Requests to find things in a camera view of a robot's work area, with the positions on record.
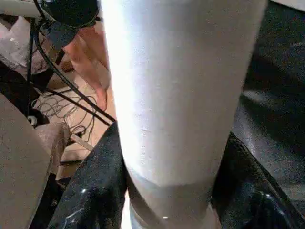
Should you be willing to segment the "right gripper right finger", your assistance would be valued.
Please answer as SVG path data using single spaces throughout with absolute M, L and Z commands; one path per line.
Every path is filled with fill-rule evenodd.
M 305 217 L 248 148 L 230 133 L 212 192 L 224 229 L 303 229 Z

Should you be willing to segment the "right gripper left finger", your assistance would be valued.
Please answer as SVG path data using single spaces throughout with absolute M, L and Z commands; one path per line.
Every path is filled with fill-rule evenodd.
M 119 229 L 127 190 L 117 123 L 103 134 L 69 181 L 50 229 Z

